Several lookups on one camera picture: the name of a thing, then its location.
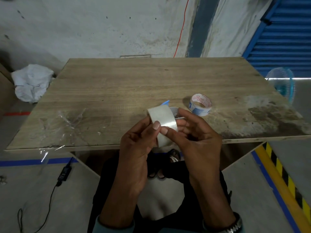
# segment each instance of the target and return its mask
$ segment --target person's right hand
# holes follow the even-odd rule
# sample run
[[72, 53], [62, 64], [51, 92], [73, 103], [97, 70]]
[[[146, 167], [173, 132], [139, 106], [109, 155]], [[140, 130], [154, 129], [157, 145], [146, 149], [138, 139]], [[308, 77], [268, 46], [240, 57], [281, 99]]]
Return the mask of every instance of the person's right hand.
[[190, 111], [179, 108], [178, 113], [185, 117], [176, 120], [178, 132], [161, 127], [161, 133], [181, 149], [191, 185], [219, 182], [221, 136], [203, 118]]

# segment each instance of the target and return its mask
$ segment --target dirty concrete wall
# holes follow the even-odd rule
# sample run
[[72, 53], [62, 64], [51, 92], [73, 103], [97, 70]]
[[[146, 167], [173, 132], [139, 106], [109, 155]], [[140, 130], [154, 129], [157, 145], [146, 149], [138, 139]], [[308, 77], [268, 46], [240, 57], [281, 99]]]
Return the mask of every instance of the dirty concrete wall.
[[201, 57], [242, 56], [272, 0], [219, 0]]
[[[75, 58], [173, 57], [187, 0], [0, 0], [0, 57], [58, 73]], [[197, 7], [189, 0], [176, 57], [184, 57]]]

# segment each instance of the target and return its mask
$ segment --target crumpled white sack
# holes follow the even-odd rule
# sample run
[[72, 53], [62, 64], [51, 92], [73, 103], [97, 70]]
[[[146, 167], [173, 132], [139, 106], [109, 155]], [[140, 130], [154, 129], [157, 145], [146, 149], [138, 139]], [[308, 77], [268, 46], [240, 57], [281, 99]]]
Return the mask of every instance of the crumpled white sack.
[[21, 101], [36, 103], [52, 81], [54, 72], [41, 65], [28, 65], [12, 73], [15, 94]]

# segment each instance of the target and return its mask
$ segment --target wooden tabletop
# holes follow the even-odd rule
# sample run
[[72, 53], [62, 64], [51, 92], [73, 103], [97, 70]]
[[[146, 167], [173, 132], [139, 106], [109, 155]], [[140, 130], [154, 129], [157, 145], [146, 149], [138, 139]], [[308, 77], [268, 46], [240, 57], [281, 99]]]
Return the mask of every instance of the wooden tabletop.
[[241, 57], [70, 59], [8, 150], [111, 149], [146, 110], [170, 100], [187, 109], [202, 93], [204, 119], [224, 143], [311, 137], [311, 128]]

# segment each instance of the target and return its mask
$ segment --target forearm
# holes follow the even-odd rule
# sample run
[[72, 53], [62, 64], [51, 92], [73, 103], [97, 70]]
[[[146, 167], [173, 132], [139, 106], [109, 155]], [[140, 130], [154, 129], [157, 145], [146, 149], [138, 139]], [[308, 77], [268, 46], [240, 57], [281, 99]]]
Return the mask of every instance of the forearm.
[[133, 221], [138, 195], [130, 187], [114, 181], [99, 221], [110, 228], [127, 228]]
[[220, 181], [197, 182], [194, 191], [200, 204], [205, 224], [215, 230], [222, 230], [235, 222], [235, 216], [228, 204]]

